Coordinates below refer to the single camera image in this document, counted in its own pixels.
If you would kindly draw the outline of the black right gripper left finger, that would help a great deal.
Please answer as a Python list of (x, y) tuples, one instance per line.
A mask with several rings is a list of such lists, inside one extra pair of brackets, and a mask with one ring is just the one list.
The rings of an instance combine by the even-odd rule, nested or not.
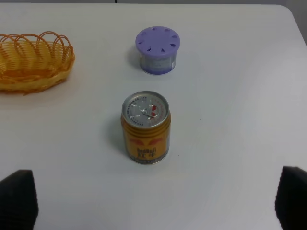
[(38, 200), (32, 170), (17, 170), (0, 182), (0, 228), (32, 230)]

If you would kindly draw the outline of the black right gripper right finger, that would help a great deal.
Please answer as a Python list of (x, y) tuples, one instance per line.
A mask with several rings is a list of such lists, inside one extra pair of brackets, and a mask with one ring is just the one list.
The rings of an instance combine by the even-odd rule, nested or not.
[(275, 212), (283, 230), (307, 228), (307, 172), (291, 166), (282, 169)]

